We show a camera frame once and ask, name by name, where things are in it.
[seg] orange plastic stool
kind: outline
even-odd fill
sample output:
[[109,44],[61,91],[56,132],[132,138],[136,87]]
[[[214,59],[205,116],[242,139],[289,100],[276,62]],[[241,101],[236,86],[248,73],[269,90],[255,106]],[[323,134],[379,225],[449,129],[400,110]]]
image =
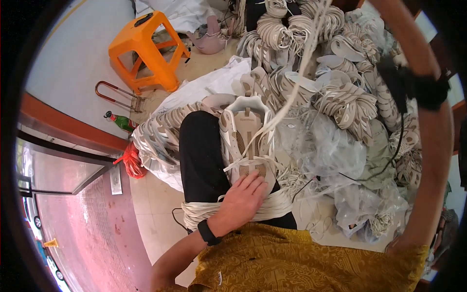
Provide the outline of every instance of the orange plastic stool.
[[[154,44],[151,37],[161,24],[165,27],[172,40]],[[167,63],[159,49],[169,46],[177,46],[177,48],[172,59]],[[135,51],[139,55],[131,71],[128,71],[119,59],[121,54],[129,51]],[[187,58],[190,57],[190,52],[178,37],[167,17],[160,11],[154,11],[130,21],[109,45],[109,57],[114,64],[115,71],[137,95],[141,94],[140,87],[155,84],[161,84],[168,92],[177,90],[180,82],[175,76],[175,69],[182,54]],[[142,62],[154,75],[136,79],[138,68]]]

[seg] metal handle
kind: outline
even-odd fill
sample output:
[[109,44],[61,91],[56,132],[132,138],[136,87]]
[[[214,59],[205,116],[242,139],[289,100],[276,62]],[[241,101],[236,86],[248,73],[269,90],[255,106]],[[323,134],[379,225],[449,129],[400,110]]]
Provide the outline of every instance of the metal handle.
[[96,84],[96,87],[95,87],[96,94],[97,94],[98,96],[100,96],[100,97],[102,97],[102,98],[104,98],[104,99],[106,99],[106,100],[108,100],[108,101],[118,103],[118,104],[121,105],[121,106],[128,107],[128,108],[134,110],[135,112],[139,112],[139,111],[138,111],[136,108],[134,108],[134,107],[131,107],[131,106],[129,106],[129,105],[126,105],[126,104],[124,104],[123,102],[119,102],[118,100],[114,100],[113,98],[110,98],[110,97],[108,97],[108,96],[103,95],[102,93],[100,93],[99,90],[97,90],[97,88],[98,88],[99,85],[101,85],[101,84],[104,84],[104,85],[106,85],[106,86],[108,86],[108,87],[111,87],[111,88],[113,88],[113,89],[116,89],[116,90],[118,90],[118,91],[121,91],[121,92],[123,92],[123,93],[126,93],[126,94],[128,94],[128,95],[130,95],[130,96],[132,96],[132,97],[135,97],[135,98],[139,98],[139,96],[136,96],[136,95],[134,95],[134,94],[131,94],[131,93],[129,93],[128,91],[125,91],[125,90],[123,90],[123,89],[121,89],[121,88],[118,88],[118,87],[116,87],[115,85],[110,84],[110,83],[108,83],[108,82],[106,82],[106,81],[103,81],[103,80],[99,81],[99,82]]

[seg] finger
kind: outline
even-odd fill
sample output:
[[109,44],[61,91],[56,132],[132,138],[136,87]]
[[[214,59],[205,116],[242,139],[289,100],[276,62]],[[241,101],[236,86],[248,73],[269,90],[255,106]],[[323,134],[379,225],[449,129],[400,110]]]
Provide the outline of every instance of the finger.
[[266,196],[268,195],[266,194],[267,188],[268,188],[268,183],[263,182],[256,188],[255,192],[253,193],[253,196],[258,199],[258,206],[257,206],[258,208],[261,207],[261,205],[264,202],[264,199],[266,199]]
[[241,177],[239,177],[238,180],[236,180],[233,183],[232,187],[238,187],[246,177],[247,177],[246,175],[242,175]]
[[246,192],[253,194],[257,187],[259,187],[264,182],[264,177],[258,176],[247,188]]
[[258,177],[258,172],[253,171],[248,175],[240,184],[240,189],[246,190],[246,188]]

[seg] metal rod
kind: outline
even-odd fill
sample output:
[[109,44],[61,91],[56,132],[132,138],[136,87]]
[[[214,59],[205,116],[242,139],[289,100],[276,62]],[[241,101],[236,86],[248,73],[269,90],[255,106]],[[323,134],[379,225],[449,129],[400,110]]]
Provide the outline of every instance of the metal rod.
[[130,95],[130,96],[136,98],[137,101],[139,101],[139,100],[141,99],[141,96],[136,96],[136,95],[134,95],[134,94],[132,94],[132,93],[129,93],[128,91],[125,91],[125,90],[123,90],[123,89],[121,89],[121,88],[118,88],[118,87],[116,87],[115,85],[110,84],[110,83],[108,83],[108,82],[106,82],[106,81],[103,81],[103,80],[102,80],[102,81],[99,81],[99,82],[96,84],[96,87],[95,87],[96,94],[97,94],[98,96],[100,96],[100,97],[102,97],[102,98],[104,98],[104,99],[106,99],[106,100],[108,100],[108,101],[118,103],[118,104],[121,105],[121,106],[128,107],[129,109],[132,109],[132,110],[134,110],[134,111],[137,112],[137,113],[141,112],[141,111],[140,111],[139,109],[137,109],[137,108],[134,108],[134,107],[132,107],[132,106],[126,105],[126,104],[124,104],[123,102],[119,102],[118,100],[114,100],[113,98],[110,98],[110,97],[108,97],[108,96],[106,96],[106,95],[101,94],[101,93],[98,91],[98,89],[97,89],[97,88],[99,87],[99,85],[101,85],[101,84],[107,85],[107,86],[110,87],[110,88],[113,88],[113,89],[116,89],[116,90],[121,91],[121,92],[123,92],[123,93],[126,93],[126,94],[128,94],[128,95]]
[[[20,187],[20,190],[22,191],[28,191],[28,189]],[[57,194],[57,195],[71,195],[73,194],[72,192],[58,192],[58,191],[42,191],[42,190],[35,190],[31,189],[32,192],[37,192],[37,193],[45,193],[45,194]]]

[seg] green bottle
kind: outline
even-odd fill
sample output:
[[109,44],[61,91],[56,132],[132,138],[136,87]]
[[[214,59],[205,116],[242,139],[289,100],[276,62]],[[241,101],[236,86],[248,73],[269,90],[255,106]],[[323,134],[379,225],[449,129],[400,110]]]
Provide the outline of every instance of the green bottle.
[[116,115],[113,114],[111,111],[106,112],[106,115],[104,118],[110,118],[112,121],[114,121],[117,126],[119,126],[121,129],[133,133],[134,129],[138,126],[137,123],[134,121],[130,120],[129,118],[123,116],[123,115]]

